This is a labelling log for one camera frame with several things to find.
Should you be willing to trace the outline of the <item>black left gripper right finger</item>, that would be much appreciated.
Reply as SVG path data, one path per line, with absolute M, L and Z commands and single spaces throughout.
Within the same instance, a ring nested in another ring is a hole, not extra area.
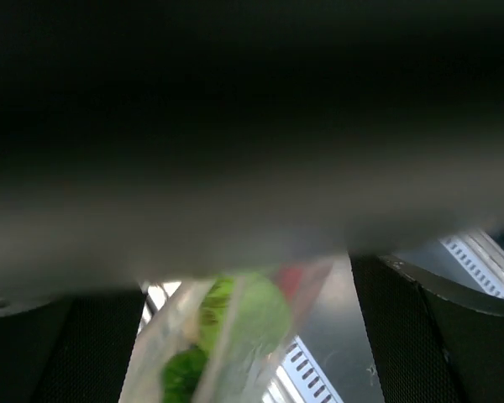
M 504 402 L 504 299 L 395 256 L 353 256 L 387 402 Z

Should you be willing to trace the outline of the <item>green bell pepper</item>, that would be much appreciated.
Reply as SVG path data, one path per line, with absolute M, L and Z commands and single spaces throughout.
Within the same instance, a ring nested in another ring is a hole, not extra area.
M 160 375 L 161 401 L 190 403 L 207 361 L 207 354 L 198 346 L 192 346 L 169 359 Z

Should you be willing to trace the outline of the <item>red chili pepper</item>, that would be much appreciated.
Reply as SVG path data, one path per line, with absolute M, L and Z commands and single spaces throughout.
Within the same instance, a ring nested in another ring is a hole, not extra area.
M 282 267 L 275 275 L 274 282 L 288 301 L 297 293 L 303 275 L 304 269 L 298 265 Z

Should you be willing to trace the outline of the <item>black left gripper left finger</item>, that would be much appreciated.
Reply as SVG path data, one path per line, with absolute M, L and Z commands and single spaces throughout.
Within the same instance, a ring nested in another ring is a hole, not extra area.
M 0 402 L 116 402 L 146 295 L 0 301 Z

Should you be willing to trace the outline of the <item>light green round vegetable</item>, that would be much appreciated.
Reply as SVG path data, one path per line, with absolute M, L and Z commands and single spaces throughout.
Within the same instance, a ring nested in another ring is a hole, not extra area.
M 218 341 L 234 285 L 233 277 L 217 279 L 199 307 L 197 345 L 205 353 L 211 353 Z M 291 322 L 291 309 L 280 289 L 263 275 L 247 275 L 230 341 L 266 356 L 281 344 Z

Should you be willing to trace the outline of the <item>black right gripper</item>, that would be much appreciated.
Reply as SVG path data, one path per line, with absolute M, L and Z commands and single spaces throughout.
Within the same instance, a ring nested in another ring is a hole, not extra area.
M 504 1 L 0 1 L 0 299 L 504 223 Z

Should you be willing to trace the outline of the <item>clear zip top bag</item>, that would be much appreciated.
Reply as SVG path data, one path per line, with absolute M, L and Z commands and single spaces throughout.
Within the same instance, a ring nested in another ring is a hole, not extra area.
M 333 259 L 182 281 L 139 332 L 122 402 L 290 402 L 277 372 Z

